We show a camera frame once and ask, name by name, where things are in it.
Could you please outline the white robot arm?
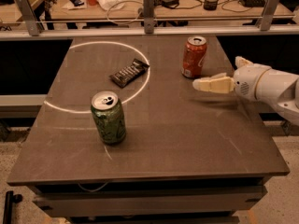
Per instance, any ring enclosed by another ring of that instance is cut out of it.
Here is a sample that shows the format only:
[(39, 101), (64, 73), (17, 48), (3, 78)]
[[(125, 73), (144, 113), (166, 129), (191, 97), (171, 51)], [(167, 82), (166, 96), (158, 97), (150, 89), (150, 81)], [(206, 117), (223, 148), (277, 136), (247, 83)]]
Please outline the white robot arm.
[(198, 91), (229, 93), (250, 101), (263, 102), (281, 117), (299, 125), (299, 76), (235, 57), (237, 69), (232, 77), (220, 73), (196, 79), (192, 85)]

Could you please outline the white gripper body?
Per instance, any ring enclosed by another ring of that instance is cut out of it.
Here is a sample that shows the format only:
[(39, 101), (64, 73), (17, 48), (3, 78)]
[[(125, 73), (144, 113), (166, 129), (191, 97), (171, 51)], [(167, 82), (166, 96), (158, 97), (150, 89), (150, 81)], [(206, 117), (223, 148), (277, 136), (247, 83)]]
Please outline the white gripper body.
[(234, 72), (235, 93), (250, 101), (256, 101), (256, 88), (262, 75), (271, 67), (262, 64), (248, 64)]

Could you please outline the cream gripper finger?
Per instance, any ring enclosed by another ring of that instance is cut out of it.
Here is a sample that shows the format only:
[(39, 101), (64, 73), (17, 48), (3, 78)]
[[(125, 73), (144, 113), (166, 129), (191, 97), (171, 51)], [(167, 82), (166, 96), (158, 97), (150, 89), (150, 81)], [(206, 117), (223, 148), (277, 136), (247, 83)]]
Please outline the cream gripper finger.
[(234, 90), (235, 82), (226, 73), (220, 73), (212, 77), (197, 78), (192, 82), (192, 86), (198, 91), (229, 93)]
[(241, 68), (243, 66), (253, 65), (253, 62), (243, 58), (242, 56), (235, 57), (235, 66)]

